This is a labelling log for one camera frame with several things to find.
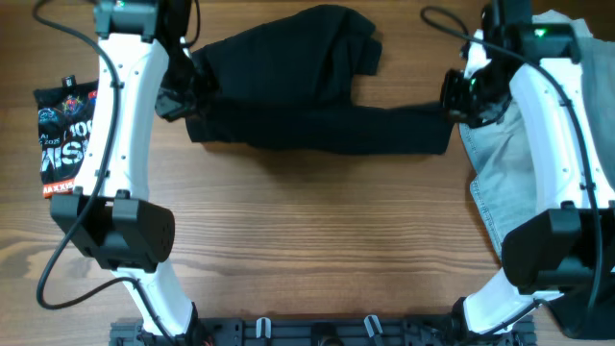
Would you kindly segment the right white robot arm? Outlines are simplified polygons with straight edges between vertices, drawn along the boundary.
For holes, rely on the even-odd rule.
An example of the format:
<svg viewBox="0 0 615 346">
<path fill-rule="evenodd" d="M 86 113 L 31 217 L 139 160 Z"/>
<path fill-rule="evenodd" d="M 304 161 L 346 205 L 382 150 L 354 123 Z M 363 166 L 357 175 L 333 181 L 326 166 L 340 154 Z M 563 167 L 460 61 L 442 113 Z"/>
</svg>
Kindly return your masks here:
<svg viewBox="0 0 615 346">
<path fill-rule="evenodd" d="M 493 1 L 440 101 L 459 126 L 499 272 L 464 298 L 473 338 L 539 307 L 572 339 L 614 335 L 614 119 L 610 71 L 568 22 Z"/>
</svg>

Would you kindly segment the black pants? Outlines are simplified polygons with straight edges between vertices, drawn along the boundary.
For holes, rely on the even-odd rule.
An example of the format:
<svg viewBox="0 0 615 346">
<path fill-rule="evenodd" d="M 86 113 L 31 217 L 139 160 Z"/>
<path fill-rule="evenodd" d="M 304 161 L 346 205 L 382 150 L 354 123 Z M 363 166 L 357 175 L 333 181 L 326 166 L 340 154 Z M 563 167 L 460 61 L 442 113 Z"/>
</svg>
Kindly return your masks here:
<svg viewBox="0 0 615 346">
<path fill-rule="evenodd" d="M 453 125 L 436 103 L 393 109 L 352 101 L 382 45 L 359 12 L 319 5 L 194 52 L 213 94 L 186 129 L 196 143 L 342 155 L 442 155 Z"/>
</svg>

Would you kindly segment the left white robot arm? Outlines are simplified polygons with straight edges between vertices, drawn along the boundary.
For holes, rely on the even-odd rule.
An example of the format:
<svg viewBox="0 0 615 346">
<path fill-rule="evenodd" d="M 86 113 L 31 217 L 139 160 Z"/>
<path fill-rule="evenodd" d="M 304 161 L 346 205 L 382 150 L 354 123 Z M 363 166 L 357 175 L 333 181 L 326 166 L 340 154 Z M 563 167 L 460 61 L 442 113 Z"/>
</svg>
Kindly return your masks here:
<svg viewBox="0 0 615 346">
<path fill-rule="evenodd" d="M 200 82 L 185 39 L 194 1 L 101 1 L 94 8 L 100 59 L 88 144 L 71 190 L 51 215 L 63 245 L 109 270 L 129 290 L 147 345 L 198 345 L 205 338 L 170 254 L 173 213 L 149 200 L 148 156 L 156 116 L 196 109 Z"/>
</svg>

